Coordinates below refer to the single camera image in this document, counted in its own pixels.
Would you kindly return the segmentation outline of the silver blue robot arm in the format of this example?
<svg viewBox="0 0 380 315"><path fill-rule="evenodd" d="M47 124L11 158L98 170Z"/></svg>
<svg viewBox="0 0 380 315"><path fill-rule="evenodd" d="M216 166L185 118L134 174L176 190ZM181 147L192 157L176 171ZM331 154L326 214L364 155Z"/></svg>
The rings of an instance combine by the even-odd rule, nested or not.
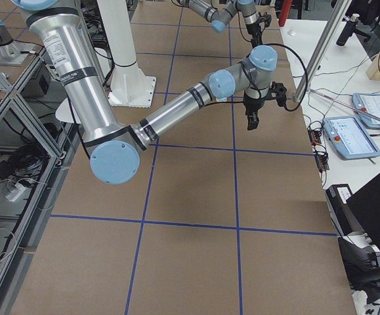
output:
<svg viewBox="0 0 380 315"><path fill-rule="evenodd" d="M79 15L72 1L17 1L30 31L38 35L85 129L92 172L102 182L132 179L140 152L194 112L244 93L248 127L259 123L257 112L271 97L277 52L258 45L239 63L207 75L170 103L135 125L120 123L112 110L94 63L79 35Z"/></svg>
<svg viewBox="0 0 380 315"><path fill-rule="evenodd" d="M210 23L213 30L221 33L229 25L233 17L242 14L248 34L249 42L253 48L263 44L263 30L269 27L271 15L258 12L254 1L227 1L222 9L212 3L199 0L171 1L178 7L188 8Z"/></svg>

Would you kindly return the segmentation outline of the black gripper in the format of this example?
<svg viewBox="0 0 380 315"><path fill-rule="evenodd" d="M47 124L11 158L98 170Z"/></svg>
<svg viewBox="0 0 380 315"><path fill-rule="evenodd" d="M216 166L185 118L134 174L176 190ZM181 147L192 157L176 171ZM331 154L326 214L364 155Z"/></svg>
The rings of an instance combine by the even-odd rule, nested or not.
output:
<svg viewBox="0 0 380 315"><path fill-rule="evenodd" d="M247 115L247 130L252 131L259 126L258 111L264 106L267 98L253 98L248 94L243 95L243 105Z"/></svg>
<svg viewBox="0 0 380 315"><path fill-rule="evenodd" d="M264 25L264 19L258 19L254 23L245 24L247 32L251 36L251 46L253 49L261 44L261 38L263 34L262 26Z"/></svg>

